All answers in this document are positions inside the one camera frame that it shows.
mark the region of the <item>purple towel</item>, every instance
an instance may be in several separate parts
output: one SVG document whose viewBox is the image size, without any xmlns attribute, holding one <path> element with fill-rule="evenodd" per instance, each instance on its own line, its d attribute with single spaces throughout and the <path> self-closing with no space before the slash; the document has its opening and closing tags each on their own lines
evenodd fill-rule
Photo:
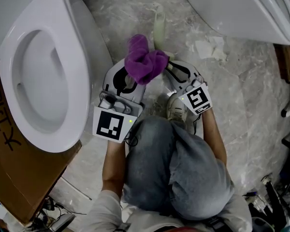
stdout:
<svg viewBox="0 0 290 232">
<path fill-rule="evenodd" d="M 160 50 L 149 52 L 144 35 L 136 34 L 128 41 L 125 68 L 137 84 L 146 85 L 168 65 L 169 57 Z"/>
</svg>

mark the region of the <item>toilet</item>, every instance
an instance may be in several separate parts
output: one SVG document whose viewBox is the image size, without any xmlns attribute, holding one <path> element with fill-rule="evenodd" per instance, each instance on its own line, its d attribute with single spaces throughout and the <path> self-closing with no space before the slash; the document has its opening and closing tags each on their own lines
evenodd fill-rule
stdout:
<svg viewBox="0 0 290 232">
<path fill-rule="evenodd" d="M 91 91 L 101 88 L 112 66 L 82 0 L 33 0 L 0 46 L 0 78 L 13 119 L 48 152 L 68 150 L 79 140 Z"/>
<path fill-rule="evenodd" d="M 290 0 L 188 0 L 223 35 L 290 45 Z"/>
</svg>

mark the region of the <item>cardboard box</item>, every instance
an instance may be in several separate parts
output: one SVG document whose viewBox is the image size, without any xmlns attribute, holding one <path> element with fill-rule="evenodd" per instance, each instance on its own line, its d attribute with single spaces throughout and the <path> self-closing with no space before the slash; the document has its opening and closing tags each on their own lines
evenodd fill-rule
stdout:
<svg viewBox="0 0 290 232">
<path fill-rule="evenodd" d="M 0 202 L 22 224 L 28 224 L 81 143 L 62 153 L 48 153 L 21 134 L 10 113 L 0 81 Z"/>
</svg>

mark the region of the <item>blue jeans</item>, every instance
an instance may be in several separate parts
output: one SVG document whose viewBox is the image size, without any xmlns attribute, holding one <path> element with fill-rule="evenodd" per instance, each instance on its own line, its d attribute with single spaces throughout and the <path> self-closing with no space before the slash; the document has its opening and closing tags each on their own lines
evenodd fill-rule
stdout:
<svg viewBox="0 0 290 232">
<path fill-rule="evenodd" d="M 234 186 L 225 165 L 184 124 L 150 116 L 131 130 L 123 199 L 186 220 L 217 215 Z"/>
</svg>

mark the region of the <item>floor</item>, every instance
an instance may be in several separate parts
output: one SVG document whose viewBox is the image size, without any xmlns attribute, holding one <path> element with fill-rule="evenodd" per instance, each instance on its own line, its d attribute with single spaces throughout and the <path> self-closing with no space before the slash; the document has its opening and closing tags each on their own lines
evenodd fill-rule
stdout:
<svg viewBox="0 0 290 232">
<path fill-rule="evenodd" d="M 260 187 L 260 179 L 274 176 L 288 150 L 280 143 L 290 131 L 280 111 L 290 98 L 290 86 L 280 79 L 272 44 L 223 37 L 196 14 L 186 0 L 85 0 L 116 63 L 127 54 L 127 40 L 144 34 L 153 48 L 155 10 L 163 5 L 166 17 L 165 50 L 193 64 L 209 84 L 219 130 L 228 154 L 228 170 L 244 193 Z M 219 54 L 212 55 L 218 49 Z M 145 115 L 165 114 L 169 84 L 158 76 L 148 86 Z M 188 118 L 193 132 L 192 115 Z M 197 134 L 202 136 L 202 123 Z M 106 141 L 92 138 L 80 150 L 63 176 L 93 200 L 101 190 Z M 59 180 L 51 192 L 75 212 L 87 213 L 93 201 Z M 76 231 L 82 215 L 70 225 Z"/>
</svg>

